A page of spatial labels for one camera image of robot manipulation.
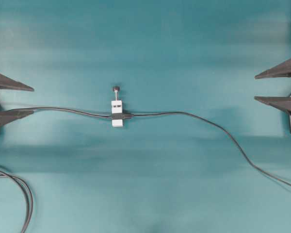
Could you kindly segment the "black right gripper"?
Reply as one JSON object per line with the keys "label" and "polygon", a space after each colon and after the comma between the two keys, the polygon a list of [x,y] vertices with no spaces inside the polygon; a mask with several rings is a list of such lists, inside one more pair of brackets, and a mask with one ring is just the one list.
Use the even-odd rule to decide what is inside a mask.
{"label": "black right gripper", "polygon": [[[264,79],[264,78],[282,78],[282,77],[291,77],[291,58],[285,62],[276,65],[273,68],[270,68],[258,75],[255,76],[255,79]],[[291,95],[290,97],[254,97],[255,100],[279,109],[283,112],[291,115]],[[291,133],[291,116],[290,116],[290,133]]]}

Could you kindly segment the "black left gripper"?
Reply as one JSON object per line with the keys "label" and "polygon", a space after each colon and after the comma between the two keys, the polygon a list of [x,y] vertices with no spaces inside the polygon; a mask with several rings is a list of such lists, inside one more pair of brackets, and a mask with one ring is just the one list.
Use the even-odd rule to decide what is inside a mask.
{"label": "black left gripper", "polygon": [[[34,91],[30,86],[27,86],[21,82],[12,80],[2,74],[0,74],[0,89],[21,90],[21,91]],[[33,114],[34,111],[0,111],[0,127],[12,121],[22,119]]]}

